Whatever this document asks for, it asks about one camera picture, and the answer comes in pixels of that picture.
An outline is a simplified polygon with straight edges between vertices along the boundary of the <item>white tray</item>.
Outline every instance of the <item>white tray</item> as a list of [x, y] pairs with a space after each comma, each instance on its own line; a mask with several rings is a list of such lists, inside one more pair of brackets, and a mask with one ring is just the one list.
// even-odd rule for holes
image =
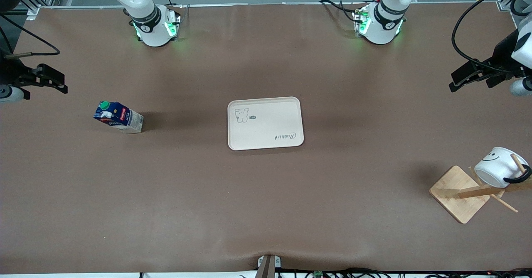
[[296, 147], [303, 140], [295, 97], [235, 100], [227, 106], [227, 144], [233, 150]]

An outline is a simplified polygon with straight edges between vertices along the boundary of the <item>table surface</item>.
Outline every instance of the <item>table surface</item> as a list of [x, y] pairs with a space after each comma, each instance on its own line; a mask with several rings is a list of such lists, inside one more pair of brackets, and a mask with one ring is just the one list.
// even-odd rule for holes
[[[511, 270], [530, 266], [532, 198], [504, 195], [457, 223], [429, 194], [494, 146], [532, 160], [530, 98], [509, 83], [448, 90], [465, 60], [450, 34], [469, 4], [416, 4], [388, 45], [321, 5], [191, 8], [178, 42], [136, 41], [121, 10], [41, 9], [28, 29], [61, 49], [25, 58], [69, 94], [29, 87], [1, 106], [2, 273], [285, 268]], [[494, 3], [458, 34], [479, 59], [514, 29]], [[17, 52], [48, 50], [22, 35]], [[232, 151], [227, 105], [296, 96], [305, 142]], [[92, 119], [101, 100], [141, 134]]]

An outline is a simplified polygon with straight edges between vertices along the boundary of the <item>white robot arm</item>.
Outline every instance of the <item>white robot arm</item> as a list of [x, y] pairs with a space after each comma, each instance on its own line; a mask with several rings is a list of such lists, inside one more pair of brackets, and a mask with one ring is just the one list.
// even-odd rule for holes
[[355, 30], [375, 44], [386, 44], [399, 33], [403, 16], [412, 0], [380, 0], [353, 13]]
[[150, 47], [160, 47], [177, 36], [179, 15], [153, 0], [116, 0], [119, 1], [133, 19], [138, 37]]

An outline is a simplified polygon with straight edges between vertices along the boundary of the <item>black mug handle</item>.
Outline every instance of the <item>black mug handle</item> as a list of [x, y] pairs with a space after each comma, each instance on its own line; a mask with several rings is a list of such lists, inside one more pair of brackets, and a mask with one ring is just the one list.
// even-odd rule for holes
[[521, 174], [521, 176], [516, 178], [504, 178], [504, 181], [507, 183], [521, 183], [523, 181], [526, 181], [532, 174], [532, 170], [530, 170], [530, 167], [528, 165], [523, 165], [523, 168], [525, 169], [525, 172]]

